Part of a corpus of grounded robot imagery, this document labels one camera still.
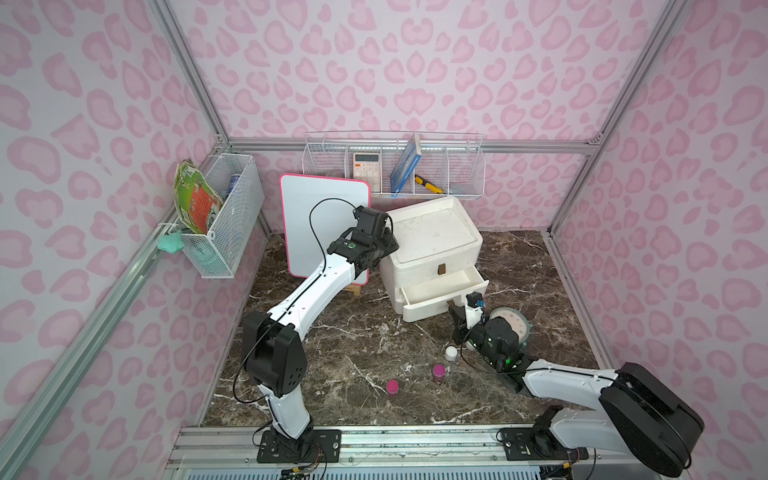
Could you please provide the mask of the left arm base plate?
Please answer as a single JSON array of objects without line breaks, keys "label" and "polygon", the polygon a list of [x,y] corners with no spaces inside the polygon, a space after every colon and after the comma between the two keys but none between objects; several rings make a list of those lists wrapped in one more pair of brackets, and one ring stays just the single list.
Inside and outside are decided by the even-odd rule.
[{"label": "left arm base plate", "polygon": [[310,429],[298,439],[293,439],[271,427],[257,443],[257,462],[303,463],[320,457],[321,463],[338,463],[341,444],[342,431],[338,429]]}]

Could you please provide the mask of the magenta paint can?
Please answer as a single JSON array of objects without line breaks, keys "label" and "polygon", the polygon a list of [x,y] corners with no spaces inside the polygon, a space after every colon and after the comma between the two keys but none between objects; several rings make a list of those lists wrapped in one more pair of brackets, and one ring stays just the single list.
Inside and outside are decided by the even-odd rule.
[{"label": "magenta paint can", "polygon": [[432,379],[435,382],[441,382],[446,376],[446,368],[442,364],[436,364],[432,368]]},{"label": "magenta paint can", "polygon": [[389,380],[386,384],[386,391],[389,395],[395,396],[399,393],[399,383],[397,380]]}]

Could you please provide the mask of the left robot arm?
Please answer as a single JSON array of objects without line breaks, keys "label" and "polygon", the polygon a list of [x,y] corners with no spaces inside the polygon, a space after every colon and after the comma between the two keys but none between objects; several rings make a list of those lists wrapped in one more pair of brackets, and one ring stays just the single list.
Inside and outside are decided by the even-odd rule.
[{"label": "left robot arm", "polygon": [[352,213],[356,224],[320,248],[319,266],[296,290],[244,320],[240,370],[267,401],[271,431],[290,444],[307,444],[313,430],[300,388],[308,370],[303,341],[337,294],[399,248],[389,214],[364,206]]}]

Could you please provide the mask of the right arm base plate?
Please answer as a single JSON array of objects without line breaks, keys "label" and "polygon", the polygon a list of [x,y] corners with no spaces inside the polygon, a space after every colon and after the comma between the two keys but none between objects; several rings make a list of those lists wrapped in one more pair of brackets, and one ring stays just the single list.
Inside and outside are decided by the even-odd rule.
[{"label": "right arm base plate", "polygon": [[549,431],[533,427],[502,428],[495,435],[508,461],[558,460],[575,463],[590,458],[586,448],[566,448]]}]

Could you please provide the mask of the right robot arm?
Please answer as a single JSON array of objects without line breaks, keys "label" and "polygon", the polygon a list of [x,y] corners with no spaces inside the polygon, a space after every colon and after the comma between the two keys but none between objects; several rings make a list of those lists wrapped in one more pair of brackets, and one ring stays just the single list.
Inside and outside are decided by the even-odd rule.
[{"label": "right robot arm", "polygon": [[570,468],[608,450],[665,477],[677,478],[691,466],[705,422],[649,370],[631,362],[595,370],[535,358],[510,324],[484,306],[479,293],[462,305],[449,302],[453,341],[473,348],[513,392],[553,402],[532,426],[499,430],[508,459],[559,460]]}]

